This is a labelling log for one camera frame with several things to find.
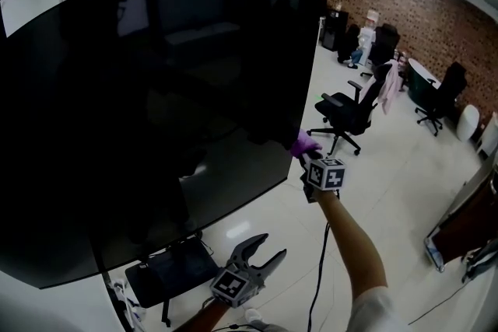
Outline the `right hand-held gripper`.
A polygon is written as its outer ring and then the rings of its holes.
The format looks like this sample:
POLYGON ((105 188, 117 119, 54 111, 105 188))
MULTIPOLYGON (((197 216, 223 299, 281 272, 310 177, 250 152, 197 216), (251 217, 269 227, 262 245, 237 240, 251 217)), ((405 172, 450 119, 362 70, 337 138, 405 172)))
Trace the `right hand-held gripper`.
POLYGON ((309 151, 298 157, 303 168, 300 177, 308 203, 314 203, 314 191, 334 191, 342 188, 345 179, 345 163, 340 159, 323 158, 319 152, 309 151))

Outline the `large black TV screen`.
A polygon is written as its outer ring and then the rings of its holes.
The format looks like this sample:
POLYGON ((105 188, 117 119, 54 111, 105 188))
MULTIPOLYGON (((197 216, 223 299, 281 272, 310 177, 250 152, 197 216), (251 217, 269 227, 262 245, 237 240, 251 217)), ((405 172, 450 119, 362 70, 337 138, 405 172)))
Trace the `large black TV screen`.
POLYGON ((88 278, 287 177, 321 0, 68 0, 0 42, 0 271, 88 278))

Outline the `black cabinet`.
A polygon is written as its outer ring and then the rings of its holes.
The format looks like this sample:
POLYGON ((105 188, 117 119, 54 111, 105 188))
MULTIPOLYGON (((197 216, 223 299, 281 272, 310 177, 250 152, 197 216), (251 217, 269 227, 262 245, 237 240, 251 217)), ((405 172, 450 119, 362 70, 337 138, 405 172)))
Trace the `black cabinet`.
POLYGON ((322 46, 330 51, 337 51, 347 27, 349 14, 343 11, 331 10, 324 21, 322 46))

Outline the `round table with green base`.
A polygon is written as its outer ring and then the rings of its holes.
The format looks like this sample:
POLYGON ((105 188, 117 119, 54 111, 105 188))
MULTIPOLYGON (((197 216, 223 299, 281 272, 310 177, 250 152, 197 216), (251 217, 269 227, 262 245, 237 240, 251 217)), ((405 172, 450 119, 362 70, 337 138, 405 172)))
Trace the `round table with green base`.
POLYGON ((409 98, 426 109, 431 105, 441 82, 414 58, 408 61, 407 77, 409 98))

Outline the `pink garment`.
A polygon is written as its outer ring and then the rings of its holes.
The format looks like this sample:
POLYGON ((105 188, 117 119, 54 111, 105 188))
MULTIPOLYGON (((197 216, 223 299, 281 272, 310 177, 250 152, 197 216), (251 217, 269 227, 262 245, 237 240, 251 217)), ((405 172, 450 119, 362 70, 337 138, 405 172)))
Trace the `pink garment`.
POLYGON ((388 114, 393 101, 396 99, 399 90, 402 87, 402 78, 399 76, 398 62, 392 58, 388 64, 391 64, 389 72, 386 74, 384 84, 377 97, 377 102, 385 115, 388 114))

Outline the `black television stand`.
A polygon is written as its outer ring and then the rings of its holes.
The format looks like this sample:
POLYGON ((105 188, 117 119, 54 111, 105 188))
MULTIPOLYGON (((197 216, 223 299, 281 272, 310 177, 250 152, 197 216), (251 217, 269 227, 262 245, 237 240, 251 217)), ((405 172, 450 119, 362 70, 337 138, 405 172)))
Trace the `black television stand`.
POLYGON ((139 305, 145 309, 161 305, 161 323, 171 327, 170 301, 211 281, 219 269, 212 259, 213 250, 202 240, 202 232, 150 254, 124 271, 124 275, 113 278, 108 272, 102 274, 107 293, 125 332, 134 332, 124 315, 114 290, 112 280, 125 279, 134 292, 139 305))

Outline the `white water dispenser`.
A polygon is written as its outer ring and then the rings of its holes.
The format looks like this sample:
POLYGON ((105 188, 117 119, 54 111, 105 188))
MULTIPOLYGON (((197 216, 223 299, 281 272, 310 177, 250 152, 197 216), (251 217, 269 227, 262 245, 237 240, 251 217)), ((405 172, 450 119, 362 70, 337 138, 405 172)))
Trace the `white water dispenser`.
POLYGON ((369 9, 366 14, 366 20, 364 27, 368 29, 375 30, 375 28, 378 25, 378 20, 379 20, 379 12, 373 9, 369 9))

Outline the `person's right forearm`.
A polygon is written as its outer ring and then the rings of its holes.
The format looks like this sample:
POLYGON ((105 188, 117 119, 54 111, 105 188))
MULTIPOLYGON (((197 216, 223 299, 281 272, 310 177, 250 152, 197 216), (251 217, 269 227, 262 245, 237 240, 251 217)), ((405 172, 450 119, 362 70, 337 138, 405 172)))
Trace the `person's right forearm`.
POLYGON ((372 288, 386 288, 384 264, 377 248, 335 193, 315 189, 313 198, 320 205, 337 243, 349 275, 352 300, 372 288))

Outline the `person's left forearm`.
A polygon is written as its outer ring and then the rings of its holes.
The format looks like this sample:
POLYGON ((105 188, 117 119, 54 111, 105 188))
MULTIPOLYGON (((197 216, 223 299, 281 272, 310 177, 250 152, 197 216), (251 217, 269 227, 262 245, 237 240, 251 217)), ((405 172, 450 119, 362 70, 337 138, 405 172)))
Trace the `person's left forearm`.
POLYGON ((184 332, 211 332, 229 309, 226 303, 214 299, 184 325, 184 332))

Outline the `purple microfibre cloth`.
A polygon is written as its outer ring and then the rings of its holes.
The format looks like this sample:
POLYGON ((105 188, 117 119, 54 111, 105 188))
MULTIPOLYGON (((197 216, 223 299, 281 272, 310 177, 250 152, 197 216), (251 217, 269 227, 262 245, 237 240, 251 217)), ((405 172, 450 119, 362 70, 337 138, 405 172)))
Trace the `purple microfibre cloth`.
POLYGON ((319 152, 322 146, 317 143, 305 130, 300 129, 296 141, 290 147, 290 153, 294 158, 299 158, 301 155, 308 152, 319 152))

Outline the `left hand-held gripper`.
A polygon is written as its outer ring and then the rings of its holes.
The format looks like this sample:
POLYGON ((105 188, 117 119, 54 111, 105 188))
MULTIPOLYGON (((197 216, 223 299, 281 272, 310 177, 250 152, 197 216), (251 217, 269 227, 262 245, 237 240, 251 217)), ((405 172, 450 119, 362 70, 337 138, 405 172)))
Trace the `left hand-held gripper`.
POLYGON ((263 233, 235 246, 229 264, 219 270, 210 285, 215 299, 231 308, 238 308, 258 295, 265 287, 265 279, 276 270, 287 255, 287 249, 280 250, 261 266, 249 265, 249 259, 267 238, 268 233, 263 233))

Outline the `dark wooden desk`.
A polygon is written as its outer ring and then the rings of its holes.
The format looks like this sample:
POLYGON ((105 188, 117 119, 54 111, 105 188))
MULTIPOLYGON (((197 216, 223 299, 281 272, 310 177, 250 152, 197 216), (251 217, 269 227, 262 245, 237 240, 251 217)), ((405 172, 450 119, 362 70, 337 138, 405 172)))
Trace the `dark wooden desk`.
POLYGON ((444 272, 452 260, 498 238, 498 152, 465 183, 424 239, 428 258, 444 272))

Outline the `white bin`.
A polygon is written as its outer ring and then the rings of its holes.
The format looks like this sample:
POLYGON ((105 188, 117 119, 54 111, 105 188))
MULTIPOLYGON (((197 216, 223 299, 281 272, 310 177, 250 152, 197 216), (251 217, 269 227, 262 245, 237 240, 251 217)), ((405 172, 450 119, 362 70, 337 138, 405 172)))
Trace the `white bin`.
POLYGON ((466 142, 473 136, 479 125, 479 118, 479 110, 475 106, 469 104, 463 109, 456 129, 457 137, 461 142, 466 142))

